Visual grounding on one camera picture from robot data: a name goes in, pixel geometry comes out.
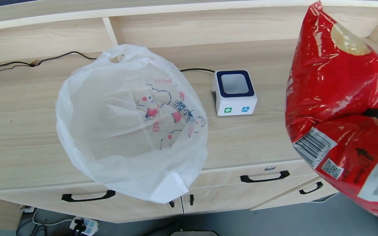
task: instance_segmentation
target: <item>black cable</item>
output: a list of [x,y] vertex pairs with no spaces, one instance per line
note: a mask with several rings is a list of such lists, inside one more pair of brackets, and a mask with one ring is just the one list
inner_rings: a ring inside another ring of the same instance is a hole
[[[17,230],[15,231],[15,235],[16,235],[16,236],[20,236],[20,235],[18,234],[18,231],[19,231],[22,227],[24,227],[26,224],[28,224],[28,223],[30,223],[30,222],[33,222],[33,221],[27,221],[26,223],[24,223],[24,224],[22,224],[20,227],[18,227]],[[44,225],[40,225],[40,226],[38,226],[38,225],[34,225],[34,228],[33,228],[32,232],[31,232],[28,236],[36,236],[37,232],[40,232],[40,231],[44,231],[45,236],[48,236],[48,229],[47,229],[46,226],[44,226]]]
[[24,223],[24,224],[22,224],[20,227],[18,227],[17,230],[15,231],[15,235],[19,236],[19,235],[18,235],[18,231],[19,231],[22,227],[24,227],[26,224],[28,224],[28,223],[30,223],[30,222],[31,222],[31,221],[27,221],[26,223]]
[[175,224],[177,224],[177,223],[180,223],[180,226],[182,226],[182,223],[181,223],[180,221],[172,221],[172,222],[170,222],[170,223],[168,223],[168,224],[166,224],[166,225],[163,225],[162,227],[158,227],[158,228],[155,228],[155,229],[151,230],[151,231],[148,232],[148,233],[144,233],[142,236],[150,236],[150,235],[152,235],[152,234],[155,233],[155,232],[158,232],[158,231],[160,231],[160,230],[167,229],[167,228],[169,228],[169,227],[171,227],[171,226],[173,226],[173,225],[175,225]]
[[83,56],[87,59],[90,59],[90,60],[96,60],[96,58],[90,58],[90,57],[87,57],[86,55],[84,55],[80,52],[72,51],[72,52],[67,52],[65,54],[62,54],[62,55],[59,55],[59,56],[56,56],[56,57],[53,57],[53,58],[46,58],[46,59],[40,60],[37,64],[30,64],[30,63],[27,63],[27,62],[24,62],[24,61],[12,61],[12,62],[1,64],[0,67],[9,66],[9,65],[12,65],[12,64],[22,64],[22,65],[16,65],[16,66],[13,66],[12,68],[3,69],[3,70],[11,70],[11,69],[13,69],[14,67],[17,67],[17,66],[36,67],[36,66],[40,66],[44,61],[58,59],[58,58],[64,57],[64,56],[72,54],[72,53],[76,53],[76,54],[81,55],[81,56]]
[[215,73],[214,70],[204,69],[204,68],[190,68],[190,69],[183,69],[183,70],[180,70],[180,72],[185,72],[185,71],[189,71],[189,70],[204,70],[204,71],[209,71],[209,72]]
[[3,69],[3,70],[12,70],[12,69],[14,69],[17,66],[27,66],[27,65],[16,65],[16,66],[13,66],[11,68],[7,68],[7,69]]

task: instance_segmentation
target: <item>red plastic package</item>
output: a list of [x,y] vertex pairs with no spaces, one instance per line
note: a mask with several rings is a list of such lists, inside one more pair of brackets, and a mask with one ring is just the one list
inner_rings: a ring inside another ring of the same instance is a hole
[[327,182],[378,216],[378,54],[312,4],[287,83],[285,125]]

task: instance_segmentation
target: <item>power strip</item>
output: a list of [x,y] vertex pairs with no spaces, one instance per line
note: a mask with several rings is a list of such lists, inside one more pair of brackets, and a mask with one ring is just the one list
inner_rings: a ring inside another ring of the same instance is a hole
[[82,226],[85,226],[85,230],[83,230],[81,233],[87,236],[93,236],[97,232],[97,230],[99,230],[98,221],[95,221],[89,218],[79,217],[79,216],[74,217],[71,224],[69,225],[69,228],[74,230],[75,227],[77,226],[77,222],[83,222]]

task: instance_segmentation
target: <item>cartoon print on bag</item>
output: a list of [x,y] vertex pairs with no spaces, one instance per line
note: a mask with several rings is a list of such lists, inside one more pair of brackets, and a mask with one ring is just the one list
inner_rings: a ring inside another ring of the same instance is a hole
[[151,84],[147,85],[151,87],[151,96],[145,96],[136,101],[137,106],[146,109],[145,121],[152,120],[164,104],[169,105],[171,103],[171,94],[169,91],[153,88]]
[[[184,116],[186,118],[186,121],[193,121],[193,115],[192,112],[193,110],[187,109],[186,105],[182,101],[175,101],[173,103],[174,109],[177,110],[177,112],[180,114],[180,116]],[[174,117],[174,122],[177,123],[176,115],[175,113],[172,114]]]
[[169,105],[171,103],[171,94],[169,91],[156,89],[152,84],[147,85],[151,86],[153,99],[156,100],[160,108],[163,107],[164,104]]
[[164,138],[162,138],[160,141],[160,150],[165,149],[165,148],[171,148],[171,146],[173,145],[172,138],[174,136],[179,137],[179,134],[181,132],[182,130],[176,129],[168,133]]
[[[198,117],[196,118],[196,124],[197,125],[201,124],[201,127],[204,127],[207,124],[207,120],[198,115]],[[192,136],[192,134],[199,133],[199,131],[197,130],[195,131],[196,127],[199,127],[199,126],[192,126],[189,129],[188,131],[189,138]]]

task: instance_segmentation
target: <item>cabinet door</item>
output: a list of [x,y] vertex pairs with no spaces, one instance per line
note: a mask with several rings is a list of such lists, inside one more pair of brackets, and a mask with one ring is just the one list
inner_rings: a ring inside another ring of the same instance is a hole
[[151,203],[120,193],[113,195],[103,185],[0,192],[0,199],[114,223],[183,215],[180,198],[173,204]]
[[309,175],[260,183],[190,189],[182,197],[183,209],[185,214],[249,209],[315,177],[316,175]]
[[336,190],[336,188],[332,187],[321,177],[317,177],[298,186],[297,188],[294,188],[293,190],[254,206],[251,210],[280,207],[297,203],[307,203],[337,192],[338,190]]

